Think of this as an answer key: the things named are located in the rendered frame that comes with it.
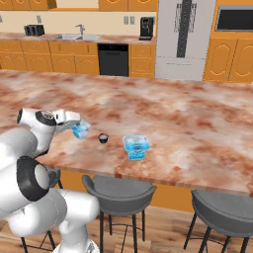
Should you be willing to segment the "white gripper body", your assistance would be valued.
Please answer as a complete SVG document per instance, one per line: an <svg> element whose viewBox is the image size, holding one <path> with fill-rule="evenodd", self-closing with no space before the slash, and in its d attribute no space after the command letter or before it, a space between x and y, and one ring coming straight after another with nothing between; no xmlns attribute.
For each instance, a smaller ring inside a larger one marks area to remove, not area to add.
<svg viewBox="0 0 253 253"><path fill-rule="evenodd" d="M63 132L79 123L81 117L78 113L69 111L54 111L53 116L56 121L56 132Z"/></svg>

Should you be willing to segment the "small blue yogurt container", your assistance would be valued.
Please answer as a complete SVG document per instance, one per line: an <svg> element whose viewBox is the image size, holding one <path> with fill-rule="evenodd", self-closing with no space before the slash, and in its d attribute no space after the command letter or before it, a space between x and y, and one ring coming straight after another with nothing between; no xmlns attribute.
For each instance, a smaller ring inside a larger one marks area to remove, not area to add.
<svg viewBox="0 0 253 253"><path fill-rule="evenodd" d="M78 139L86 138L89 134L90 124L84 120L71 127L74 136Z"/></svg>

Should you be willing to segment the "large blue yogurt container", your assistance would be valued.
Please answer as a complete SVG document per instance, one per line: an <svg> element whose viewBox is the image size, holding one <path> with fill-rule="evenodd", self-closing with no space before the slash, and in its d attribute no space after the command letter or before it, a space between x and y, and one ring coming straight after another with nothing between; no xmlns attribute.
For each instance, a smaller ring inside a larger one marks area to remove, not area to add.
<svg viewBox="0 0 253 253"><path fill-rule="evenodd" d="M149 140L144 134L124 136L123 145L129 161L144 160L146 151L150 149Z"/></svg>

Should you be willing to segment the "orange lower cupboard run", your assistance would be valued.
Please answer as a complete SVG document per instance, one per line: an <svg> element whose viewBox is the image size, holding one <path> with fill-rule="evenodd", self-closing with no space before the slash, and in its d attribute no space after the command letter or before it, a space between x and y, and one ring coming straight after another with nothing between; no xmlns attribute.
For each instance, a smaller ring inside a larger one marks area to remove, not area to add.
<svg viewBox="0 0 253 253"><path fill-rule="evenodd" d="M0 40L0 67L11 70L99 74L97 44Z"/></svg>

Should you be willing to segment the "black dishwasher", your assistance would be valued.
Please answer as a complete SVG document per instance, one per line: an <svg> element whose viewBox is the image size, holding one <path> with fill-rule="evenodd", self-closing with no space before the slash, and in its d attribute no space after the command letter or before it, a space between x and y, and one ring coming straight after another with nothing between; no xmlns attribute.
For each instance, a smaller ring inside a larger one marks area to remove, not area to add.
<svg viewBox="0 0 253 253"><path fill-rule="evenodd" d="M102 43L97 45L101 75L128 76L128 44Z"/></svg>

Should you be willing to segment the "steel sink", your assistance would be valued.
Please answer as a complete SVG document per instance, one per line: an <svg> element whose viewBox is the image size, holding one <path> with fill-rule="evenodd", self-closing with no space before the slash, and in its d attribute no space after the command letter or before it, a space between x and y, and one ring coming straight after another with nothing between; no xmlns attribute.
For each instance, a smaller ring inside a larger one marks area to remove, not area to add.
<svg viewBox="0 0 253 253"><path fill-rule="evenodd" d="M79 34L61 34L56 36L55 40L65 41L96 41L100 35L79 35Z"/></svg>

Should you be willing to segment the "orange narrow lower cupboard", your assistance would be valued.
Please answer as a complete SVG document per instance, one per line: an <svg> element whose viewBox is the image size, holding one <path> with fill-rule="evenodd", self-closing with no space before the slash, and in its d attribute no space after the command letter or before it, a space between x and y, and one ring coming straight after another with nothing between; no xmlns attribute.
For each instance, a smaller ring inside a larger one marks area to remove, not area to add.
<svg viewBox="0 0 253 253"><path fill-rule="evenodd" d="M129 75L131 77L154 77L155 44L130 45Z"/></svg>

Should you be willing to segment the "black toaster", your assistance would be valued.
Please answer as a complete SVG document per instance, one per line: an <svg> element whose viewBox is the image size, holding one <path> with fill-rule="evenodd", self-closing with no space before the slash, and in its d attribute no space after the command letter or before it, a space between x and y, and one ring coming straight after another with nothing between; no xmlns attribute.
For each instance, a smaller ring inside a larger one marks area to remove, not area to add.
<svg viewBox="0 0 253 253"><path fill-rule="evenodd" d="M43 25L26 25L24 26L24 30L27 36L39 37L44 34Z"/></svg>

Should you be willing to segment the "black coffee machine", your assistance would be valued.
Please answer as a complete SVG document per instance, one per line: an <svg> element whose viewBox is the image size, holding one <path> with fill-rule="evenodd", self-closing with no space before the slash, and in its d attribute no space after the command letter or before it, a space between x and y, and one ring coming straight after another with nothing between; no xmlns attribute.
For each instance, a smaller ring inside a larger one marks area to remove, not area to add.
<svg viewBox="0 0 253 253"><path fill-rule="evenodd" d="M152 17L140 18L140 35L141 41L150 41L153 38L154 19Z"/></svg>

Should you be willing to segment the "white fridge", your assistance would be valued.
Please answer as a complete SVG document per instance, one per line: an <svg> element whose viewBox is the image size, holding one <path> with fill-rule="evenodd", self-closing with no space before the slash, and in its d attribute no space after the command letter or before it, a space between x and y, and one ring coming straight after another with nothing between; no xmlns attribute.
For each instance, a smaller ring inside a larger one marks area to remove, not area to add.
<svg viewBox="0 0 253 253"><path fill-rule="evenodd" d="M201 81L216 0L159 0L155 77Z"/></svg>

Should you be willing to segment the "orange island panel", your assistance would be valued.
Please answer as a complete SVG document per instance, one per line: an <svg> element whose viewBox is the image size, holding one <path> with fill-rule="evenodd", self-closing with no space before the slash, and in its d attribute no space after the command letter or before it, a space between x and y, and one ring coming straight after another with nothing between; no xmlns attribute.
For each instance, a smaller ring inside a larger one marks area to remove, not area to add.
<svg viewBox="0 0 253 253"><path fill-rule="evenodd" d="M63 170L60 178L64 189L85 192L82 173ZM152 206L176 211L194 211L190 189L161 184L156 184L156 187L151 201Z"/></svg>

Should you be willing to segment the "orange tall cupboard unit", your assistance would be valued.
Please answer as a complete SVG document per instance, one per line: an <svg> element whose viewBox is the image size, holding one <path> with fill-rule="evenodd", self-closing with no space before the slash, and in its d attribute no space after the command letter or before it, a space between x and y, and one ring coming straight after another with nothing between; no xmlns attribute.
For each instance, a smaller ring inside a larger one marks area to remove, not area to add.
<svg viewBox="0 0 253 253"><path fill-rule="evenodd" d="M203 80L253 83L253 31L219 31L221 7L253 11L253 0L216 0Z"/></svg>

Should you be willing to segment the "black microwave oven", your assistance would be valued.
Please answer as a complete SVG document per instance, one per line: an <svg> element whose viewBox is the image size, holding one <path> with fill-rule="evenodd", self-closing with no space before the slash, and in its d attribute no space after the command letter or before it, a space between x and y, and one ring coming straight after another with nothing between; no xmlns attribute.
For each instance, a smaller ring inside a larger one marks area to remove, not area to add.
<svg viewBox="0 0 253 253"><path fill-rule="evenodd" d="M217 32L253 32L253 6L219 6Z"/></svg>

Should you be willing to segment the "orange wall cupboards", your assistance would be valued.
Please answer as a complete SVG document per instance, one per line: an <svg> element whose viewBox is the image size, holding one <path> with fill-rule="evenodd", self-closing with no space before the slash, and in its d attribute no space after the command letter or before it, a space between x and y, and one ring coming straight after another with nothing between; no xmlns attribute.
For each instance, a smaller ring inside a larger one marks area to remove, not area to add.
<svg viewBox="0 0 253 253"><path fill-rule="evenodd" d="M0 0L1 11L47 11L56 7L56 0Z"/></svg>
<svg viewBox="0 0 253 253"><path fill-rule="evenodd" d="M158 0L99 0L100 11L156 12Z"/></svg>

